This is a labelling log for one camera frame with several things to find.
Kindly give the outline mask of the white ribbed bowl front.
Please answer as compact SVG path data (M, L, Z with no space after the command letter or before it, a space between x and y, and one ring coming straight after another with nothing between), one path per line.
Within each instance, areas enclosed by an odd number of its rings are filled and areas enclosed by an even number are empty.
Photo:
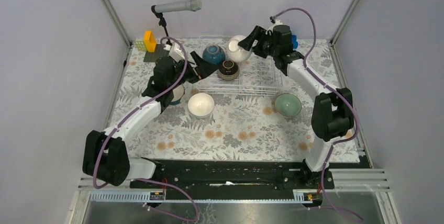
M206 118L210 116L214 107L214 99L206 93L197 93L193 95L187 103L189 112L197 118Z

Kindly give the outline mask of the pale green ceramic bowl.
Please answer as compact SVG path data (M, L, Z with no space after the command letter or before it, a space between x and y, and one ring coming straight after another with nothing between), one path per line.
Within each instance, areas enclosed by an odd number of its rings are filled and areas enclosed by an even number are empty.
M295 117L301 112L302 103L297 96L283 93L276 98L275 108L284 117Z

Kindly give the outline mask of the white ribbed bowl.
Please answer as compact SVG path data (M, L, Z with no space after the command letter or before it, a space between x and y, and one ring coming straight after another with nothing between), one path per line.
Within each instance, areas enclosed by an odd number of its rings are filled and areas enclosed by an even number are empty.
M187 103L189 112L197 118L206 118L210 116L214 107L214 99L206 93L197 93L193 95Z
M230 38L230 40L228 41L226 55L231 61L241 63L247 61L251 57L251 50L247 51L238 46L238 43L245 38L246 36L236 35Z

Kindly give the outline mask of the teal bowl white interior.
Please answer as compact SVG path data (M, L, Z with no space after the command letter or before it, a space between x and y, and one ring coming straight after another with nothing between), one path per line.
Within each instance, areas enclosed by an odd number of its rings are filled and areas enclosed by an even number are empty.
M184 96L185 88L183 85L178 85L173 89L173 99L170 102L170 105L178 105L181 102L182 97Z

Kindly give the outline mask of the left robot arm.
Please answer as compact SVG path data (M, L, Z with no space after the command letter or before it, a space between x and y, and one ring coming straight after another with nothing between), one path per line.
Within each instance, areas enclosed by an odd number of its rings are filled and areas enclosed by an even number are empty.
M126 142L134 139L153 119L163 113L173 100L173 90L185 82L196 83L218 70L218 65L191 52L194 63L187 56L175 60L171 56L156 60L153 75L139 102L122 119L102 130L91 131L86 137L82 171L92 177L93 187L121 185L125 180L139 180L151 188L162 183L156 164L146 158L131 159Z

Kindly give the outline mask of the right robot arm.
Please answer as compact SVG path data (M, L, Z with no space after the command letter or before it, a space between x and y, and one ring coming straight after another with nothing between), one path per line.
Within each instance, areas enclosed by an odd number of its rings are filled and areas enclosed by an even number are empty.
M313 99L311 124L316 138L304 160L308 169L300 174L300 180L303 186L314 188L321 181L319 172L328 166L332 146L347 142L346 134L354 128L357 116L351 90L329 85L309 67L307 58L293 49L287 25L274 25L270 30L255 26L248 36L241 37L237 47L262 58L272 57L276 68Z

